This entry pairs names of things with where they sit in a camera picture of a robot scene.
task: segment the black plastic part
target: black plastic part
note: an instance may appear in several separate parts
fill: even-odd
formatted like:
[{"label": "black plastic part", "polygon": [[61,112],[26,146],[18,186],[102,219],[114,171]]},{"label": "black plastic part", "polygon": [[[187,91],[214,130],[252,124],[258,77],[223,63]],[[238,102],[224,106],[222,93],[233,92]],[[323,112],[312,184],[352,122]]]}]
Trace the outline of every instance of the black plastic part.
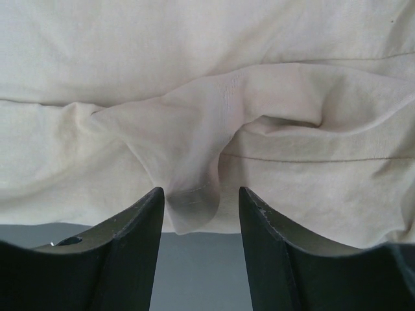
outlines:
[{"label": "black plastic part", "polygon": [[56,246],[19,248],[0,241],[0,310],[148,310],[164,193]]},{"label": "black plastic part", "polygon": [[330,241],[247,188],[239,217],[254,311],[415,310],[415,245]]}]

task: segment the seam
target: seam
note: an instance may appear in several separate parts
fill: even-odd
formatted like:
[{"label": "seam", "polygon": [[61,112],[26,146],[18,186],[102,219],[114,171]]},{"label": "seam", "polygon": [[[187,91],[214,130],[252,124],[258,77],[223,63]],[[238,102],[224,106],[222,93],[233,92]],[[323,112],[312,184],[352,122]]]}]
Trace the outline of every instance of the seam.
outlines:
[{"label": "seam", "polygon": [[[393,57],[398,57],[398,56],[404,56],[404,55],[411,55],[411,54],[415,54],[415,51],[410,51],[410,52],[403,52],[403,53],[399,53],[399,54],[394,54],[394,55],[388,55],[388,56],[383,56],[383,57],[374,57],[374,58],[315,58],[315,59],[306,59],[306,60],[287,60],[287,61],[282,61],[282,62],[271,62],[272,64],[278,64],[278,63],[307,63],[307,62],[323,62],[323,61],[328,61],[328,60],[385,60],[388,58],[393,58]],[[263,57],[263,59],[261,60],[260,64],[271,64],[271,63],[264,63],[264,59],[265,59],[266,55]]]},{"label": "seam", "polygon": [[260,159],[257,157],[243,157],[241,155],[235,154],[225,154],[221,153],[222,156],[228,157],[238,157],[240,159],[249,159],[255,161],[265,161],[265,162],[279,162],[279,163],[347,163],[347,162],[363,162],[363,161],[387,161],[387,160],[404,160],[404,161],[413,161],[415,157],[374,157],[369,159],[343,159],[343,160],[306,160],[306,161],[292,161],[292,160],[275,160],[275,159]]}]

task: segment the screw hole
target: screw hole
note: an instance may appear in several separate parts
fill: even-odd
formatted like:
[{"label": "screw hole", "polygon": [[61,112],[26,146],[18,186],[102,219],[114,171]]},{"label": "screw hole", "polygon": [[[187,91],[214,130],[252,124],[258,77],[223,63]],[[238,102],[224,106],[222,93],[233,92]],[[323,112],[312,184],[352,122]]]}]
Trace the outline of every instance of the screw hole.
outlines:
[{"label": "screw hole", "polygon": [[70,238],[66,238],[65,240],[60,241],[57,243],[56,246],[66,246],[66,245],[73,245],[82,242],[82,238],[79,236],[71,236]]}]

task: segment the gray surface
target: gray surface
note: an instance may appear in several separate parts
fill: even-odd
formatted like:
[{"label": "gray surface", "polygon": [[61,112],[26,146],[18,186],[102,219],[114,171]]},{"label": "gray surface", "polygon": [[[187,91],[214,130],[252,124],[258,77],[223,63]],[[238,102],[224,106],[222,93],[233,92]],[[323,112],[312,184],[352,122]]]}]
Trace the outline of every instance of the gray surface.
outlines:
[{"label": "gray surface", "polygon": [[[32,248],[87,228],[0,225],[0,239]],[[162,234],[150,311],[195,310],[252,310],[240,235]]]}]

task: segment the white fabric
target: white fabric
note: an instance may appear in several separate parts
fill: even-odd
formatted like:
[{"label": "white fabric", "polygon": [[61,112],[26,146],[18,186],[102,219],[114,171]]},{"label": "white fabric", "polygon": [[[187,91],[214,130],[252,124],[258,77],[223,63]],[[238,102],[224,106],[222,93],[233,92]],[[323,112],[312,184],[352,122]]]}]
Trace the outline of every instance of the white fabric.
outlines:
[{"label": "white fabric", "polygon": [[164,231],[234,233],[243,185],[347,245],[415,242],[415,1],[3,1],[1,24],[0,223],[95,225],[160,186]]}]

